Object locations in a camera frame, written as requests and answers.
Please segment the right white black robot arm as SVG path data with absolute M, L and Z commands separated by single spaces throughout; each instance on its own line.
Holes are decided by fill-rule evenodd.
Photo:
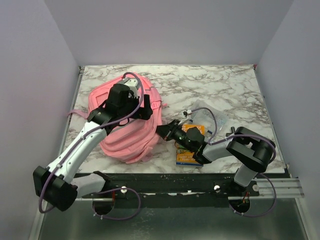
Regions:
M 248 190 L 248 185 L 259 173 L 264 173 L 276 157 L 275 143 L 243 126 L 234 133 L 216 142 L 205 140 L 197 127 L 182 130 L 177 120 L 156 127 L 156 133 L 165 141 L 176 141 L 201 165 L 210 164 L 218 159 L 233 156 L 242 165 L 236 171 L 230 191 L 241 196 Z

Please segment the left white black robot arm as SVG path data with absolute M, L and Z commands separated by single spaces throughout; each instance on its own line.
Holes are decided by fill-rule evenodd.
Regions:
M 33 181 L 39 197 L 39 212 L 44 214 L 50 211 L 43 208 L 43 201 L 49 203 L 51 208 L 63 212 L 76 198 L 91 193 L 101 198 L 107 197 L 111 185 L 101 172 L 75 178 L 78 169 L 92 150 L 122 121 L 149 120 L 152 113 L 150 96 L 145 93 L 142 83 L 137 86 L 114 84 L 107 99 L 89 113 L 82 130 L 65 151 L 47 167 L 38 166 L 34 170 Z

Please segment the pink student backpack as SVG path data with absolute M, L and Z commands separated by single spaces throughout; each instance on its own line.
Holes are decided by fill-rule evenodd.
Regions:
M 125 77 L 135 78 L 133 75 L 127 74 L 99 85 L 89 94 L 87 113 L 78 109 L 72 110 L 71 113 L 87 119 L 89 113 L 107 99 L 111 87 Z M 131 118 L 122 121 L 121 126 L 114 128 L 99 143 L 100 148 L 107 156 L 127 164 L 147 162 L 152 158 L 152 150 L 160 139 L 160 136 L 156 134 L 156 128 L 163 124 L 161 95 L 147 77 L 139 74 L 137 77 L 142 83 L 144 94 L 150 97 L 153 114 L 148 120 Z

